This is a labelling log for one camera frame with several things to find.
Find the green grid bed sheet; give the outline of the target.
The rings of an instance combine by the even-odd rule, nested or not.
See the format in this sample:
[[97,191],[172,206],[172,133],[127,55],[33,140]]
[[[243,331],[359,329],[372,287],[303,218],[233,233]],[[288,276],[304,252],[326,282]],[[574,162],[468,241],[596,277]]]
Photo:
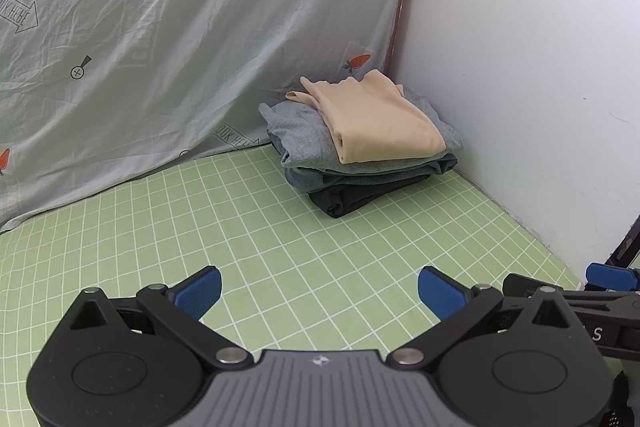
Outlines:
[[580,278],[455,172],[332,219],[285,181],[269,147],[190,161],[32,218],[1,237],[1,421],[31,426],[25,381],[82,288],[129,297],[205,267],[222,296],[205,323],[264,349],[387,351],[435,319],[416,278]]

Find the folded black garment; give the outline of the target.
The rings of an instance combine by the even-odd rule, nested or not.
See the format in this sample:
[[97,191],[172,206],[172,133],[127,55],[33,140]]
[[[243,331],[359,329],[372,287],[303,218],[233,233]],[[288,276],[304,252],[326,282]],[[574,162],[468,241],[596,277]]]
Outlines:
[[338,219],[370,204],[388,193],[426,181],[429,174],[414,178],[369,185],[332,185],[321,191],[309,193],[310,201],[327,216]]

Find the folded grey sweatshirt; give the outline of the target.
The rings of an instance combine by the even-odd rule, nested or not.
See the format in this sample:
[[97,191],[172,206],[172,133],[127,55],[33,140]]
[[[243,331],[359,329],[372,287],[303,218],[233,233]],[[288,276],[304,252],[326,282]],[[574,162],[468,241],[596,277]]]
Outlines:
[[[444,138],[446,150],[430,159],[435,160],[446,153],[456,153],[463,148],[462,136],[453,127],[442,121],[424,95],[408,87],[398,87],[407,101],[431,119]],[[378,172],[392,172],[404,168],[424,165],[430,159],[403,159],[362,162],[343,165],[330,132],[320,114],[308,105],[283,101],[273,106],[260,104],[258,112],[265,119],[270,139],[281,155],[285,168],[309,168],[330,173],[365,176]]]

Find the folded blue jeans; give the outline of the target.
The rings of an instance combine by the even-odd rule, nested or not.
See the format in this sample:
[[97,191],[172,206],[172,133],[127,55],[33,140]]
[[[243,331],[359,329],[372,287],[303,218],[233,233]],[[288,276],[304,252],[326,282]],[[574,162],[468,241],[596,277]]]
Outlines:
[[458,158],[453,153],[436,155],[431,159],[373,161],[343,165],[335,146],[327,135],[303,139],[288,136],[284,141],[277,135],[269,138],[280,155],[284,176],[300,191],[314,193],[333,185],[380,185],[404,181],[417,176],[439,176],[454,168]]

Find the grey carrot print sheet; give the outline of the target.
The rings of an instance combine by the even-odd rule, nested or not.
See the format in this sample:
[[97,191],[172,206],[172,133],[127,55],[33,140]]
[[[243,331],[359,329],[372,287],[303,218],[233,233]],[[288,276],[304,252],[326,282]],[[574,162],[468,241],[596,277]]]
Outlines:
[[382,69],[401,0],[1,0],[1,226],[266,141],[260,104]]

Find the beige long sleeve garment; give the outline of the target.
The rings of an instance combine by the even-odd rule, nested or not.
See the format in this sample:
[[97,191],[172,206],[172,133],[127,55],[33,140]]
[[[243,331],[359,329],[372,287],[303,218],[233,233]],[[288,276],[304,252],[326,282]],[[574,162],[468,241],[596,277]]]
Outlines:
[[328,83],[303,77],[300,84],[302,90],[285,98],[319,113],[343,165],[430,158],[447,148],[434,122],[377,69],[360,80]]

